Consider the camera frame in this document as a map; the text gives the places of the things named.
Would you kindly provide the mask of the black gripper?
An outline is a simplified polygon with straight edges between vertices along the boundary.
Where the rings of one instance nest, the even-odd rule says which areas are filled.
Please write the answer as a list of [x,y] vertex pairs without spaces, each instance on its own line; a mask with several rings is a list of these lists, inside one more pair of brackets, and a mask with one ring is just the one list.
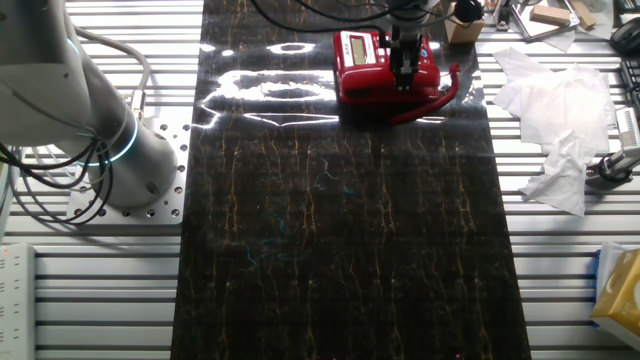
[[398,91],[408,91],[420,60],[422,34],[392,25],[388,39],[389,61]]

